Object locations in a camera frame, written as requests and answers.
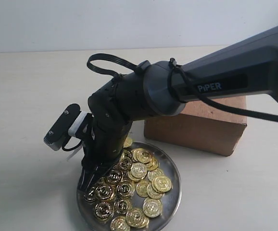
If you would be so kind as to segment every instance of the brown cardboard box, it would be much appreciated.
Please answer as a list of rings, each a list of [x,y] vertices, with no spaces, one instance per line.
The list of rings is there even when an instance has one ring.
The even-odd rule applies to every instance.
[[[246,108],[245,96],[215,100]],[[203,102],[189,102],[181,114],[145,121],[144,136],[180,146],[229,156],[247,127],[245,116],[226,113]]]

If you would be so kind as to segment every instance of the black wire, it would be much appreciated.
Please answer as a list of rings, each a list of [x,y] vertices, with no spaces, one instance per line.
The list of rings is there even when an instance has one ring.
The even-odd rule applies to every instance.
[[[219,110],[225,111],[225,112],[238,114],[238,115],[241,115],[241,116],[249,116],[249,117],[253,117],[253,118],[278,122],[278,115],[273,115],[273,114],[263,113],[263,112],[257,112],[257,111],[251,111],[251,110],[241,109],[241,108],[237,108],[237,107],[230,107],[230,106],[227,106],[227,105],[224,105],[224,104],[221,104],[221,103],[217,103],[213,100],[210,100],[209,98],[207,98],[206,96],[204,96],[203,94],[201,94],[197,91],[197,89],[194,87],[194,85],[190,81],[190,78],[192,78],[192,76],[189,73],[187,73],[188,76],[186,76],[186,73],[184,72],[184,70],[182,70],[178,66],[175,67],[174,70],[182,75],[182,78],[183,78],[185,84],[192,91],[192,93],[195,96],[197,96],[197,98],[199,100],[203,101],[207,105],[209,105],[211,107],[214,107],[214,108],[217,108]]]
[[[80,141],[76,146],[72,147],[72,148],[65,148],[66,144],[63,144],[62,145],[62,150],[65,151],[65,152],[70,152],[70,151],[73,151],[75,150],[76,148],[79,148],[80,145],[81,145],[82,141]]]
[[[111,55],[111,54],[98,53],[98,54],[94,54],[89,57],[89,59],[87,61],[87,67],[91,71],[94,71],[94,72],[102,74],[102,75],[110,75],[110,76],[113,76],[115,79],[121,78],[121,75],[119,73],[117,73],[116,71],[100,68],[98,66],[93,65],[91,62],[95,61],[95,60],[104,60],[104,61],[116,63],[116,64],[126,67],[132,71],[135,71],[135,69],[137,67],[137,65],[132,64],[131,62],[129,62],[125,59],[121,59],[121,58]]]

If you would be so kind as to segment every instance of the table surface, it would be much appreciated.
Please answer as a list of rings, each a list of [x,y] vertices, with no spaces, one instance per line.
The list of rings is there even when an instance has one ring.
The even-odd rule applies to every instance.
[[[101,52],[134,63],[175,57],[184,64],[220,48]],[[0,53],[0,231],[88,230],[76,205],[83,154],[66,161],[69,153],[52,151],[43,136],[67,105],[88,111],[88,96],[110,79],[86,68],[96,52]],[[247,106],[278,114],[266,95],[247,97]],[[277,123],[249,118],[231,157],[145,140],[142,121],[130,136],[164,150],[181,174],[181,204],[164,231],[278,230]]]

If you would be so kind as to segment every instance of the robotic arm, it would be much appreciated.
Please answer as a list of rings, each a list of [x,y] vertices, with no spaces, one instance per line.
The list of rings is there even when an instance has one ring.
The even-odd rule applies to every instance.
[[[107,60],[133,70],[120,75],[98,68],[93,60]],[[278,102],[278,26],[240,43],[179,66],[174,59],[134,65],[107,54],[89,58],[88,68],[113,79],[88,98],[91,114],[77,104],[66,108],[44,138],[54,150],[76,137],[83,145],[78,189],[86,192],[120,158],[132,122],[179,114],[186,102],[203,100],[220,110],[278,122],[278,116],[218,105],[209,98],[270,94]]]

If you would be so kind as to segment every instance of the metal plate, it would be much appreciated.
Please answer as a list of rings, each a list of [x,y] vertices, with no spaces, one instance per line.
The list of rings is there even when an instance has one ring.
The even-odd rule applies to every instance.
[[[173,215],[177,211],[177,208],[181,200],[181,179],[177,170],[177,166],[173,163],[172,159],[165,152],[151,144],[143,142],[134,142],[131,145],[131,148],[145,148],[153,152],[154,156],[159,161],[159,168],[161,168],[164,171],[164,174],[168,176],[172,181],[172,189],[169,192],[166,192],[161,199],[163,204],[162,214],[156,218],[151,218],[149,226],[144,229],[131,228],[132,231],[160,231],[172,219]],[[135,192],[134,196],[131,198],[133,207],[142,208],[144,199],[145,198],[139,197]],[[79,191],[77,191],[77,203],[81,215],[83,216],[91,230],[110,230],[110,223],[112,219],[110,219],[105,224],[97,221],[93,215],[93,206],[95,206],[95,203],[87,203],[84,200],[81,192]]]

